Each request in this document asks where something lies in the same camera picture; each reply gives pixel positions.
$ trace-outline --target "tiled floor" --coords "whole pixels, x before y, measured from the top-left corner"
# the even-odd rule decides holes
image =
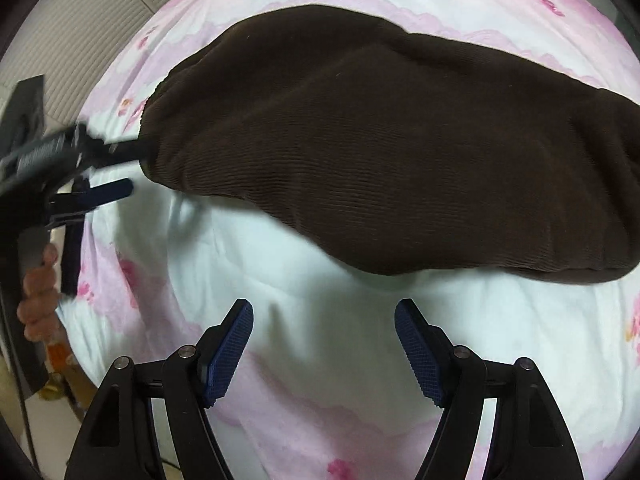
[[[41,400],[33,396],[27,400],[27,410],[43,478],[63,480],[80,423],[66,400]],[[27,450],[24,436],[21,444]]]

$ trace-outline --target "brown corduroy fabric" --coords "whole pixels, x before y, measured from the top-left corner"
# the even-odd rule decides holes
[[[146,104],[146,175],[249,200],[368,272],[600,282],[640,260],[640,107],[323,6],[254,16]]]

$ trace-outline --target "finger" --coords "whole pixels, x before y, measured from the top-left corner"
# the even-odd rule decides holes
[[[58,260],[58,249],[54,244],[47,244],[42,251],[42,261],[45,266],[53,266]]]
[[[59,298],[58,291],[52,288],[21,301],[18,306],[18,319],[24,324],[29,324],[53,314],[58,307]]]
[[[37,342],[51,338],[60,328],[60,320],[55,314],[49,314],[24,328],[24,337],[28,341]]]
[[[38,267],[27,272],[22,282],[27,297],[40,294],[54,288],[56,285],[56,271],[53,267]]]

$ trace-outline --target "pink flower pattern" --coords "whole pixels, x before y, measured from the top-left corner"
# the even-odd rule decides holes
[[[540,0],[542,2],[542,4],[549,9],[552,13],[554,13],[556,16],[560,16],[561,18],[564,18],[564,12],[562,12],[562,10],[558,9],[556,7],[556,4],[553,3],[551,0]]]
[[[133,100],[128,98],[122,100],[122,102],[120,103],[120,107],[118,108],[118,117],[122,117],[127,113],[127,109],[129,108],[130,104],[132,104],[132,102]]]
[[[351,465],[339,458],[330,462],[326,471],[331,475],[332,480],[356,480]]]
[[[94,304],[95,295],[91,290],[91,285],[87,282],[78,282],[78,296],[86,300],[90,305]]]
[[[142,50],[146,44],[149,41],[149,36],[158,28],[158,26],[156,25],[155,27],[151,27],[148,31],[146,31],[145,35],[142,37],[142,39],[140,41],[138,41],[138,50]]]
[[[640,294],[634,300],[633,314],[625,331],[625,340],[633,345],[637,356],[636,365],[640,366]]]
[[[136,269],[136,264],[134,264],[131,260],[124,259],[124,257],[121,256],[121,254],[117,251],[116,257],[118,259],[118,263],[120,264],[122,275],[124,276],[127,285],[129,285],[129,306],[135,310],[138,310],[138,300],[136,299],[134,294],[138,285],[138,272]]]
[[[145,104],[146,104],[147,99],[145,99],[144,101],[142,101],[138,106],[136,106],[136,109],[133,110],[133,113],[131,114],[131,117],[129,118],[129,120],[127,121],[127,124],[125,124],[124,129],[125,131],[129,129],[129,127],[136,122],[136,120],[140,117],[140,115],[142,115],[142,111],[145,109]]]

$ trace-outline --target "white sheet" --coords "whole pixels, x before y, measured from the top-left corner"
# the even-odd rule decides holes
[[[640,102],[638,60],[583,0],[172,0],[92,92],[90,128],[111,140],[135,136],[146,98],[180,60],[247,16],[306,3],[501,48]],[[60,316],[99,383],[117,356],[164,358],[219,323],[236,298],[250,300],[254,334],[210,410],[240,480],[414,478],[440,411],[421,395],[394,333],[405,297],[483,358],[533,358],[587,479],[603,479],[640,427],[638,269],[592,286],[478,269],[373,276],[250,205],[174,193],[134,164],[92,184],[124,176],[136,194],[88,217],[79,295]],[[468,478],[481,477],[491,425],[485,410]]]

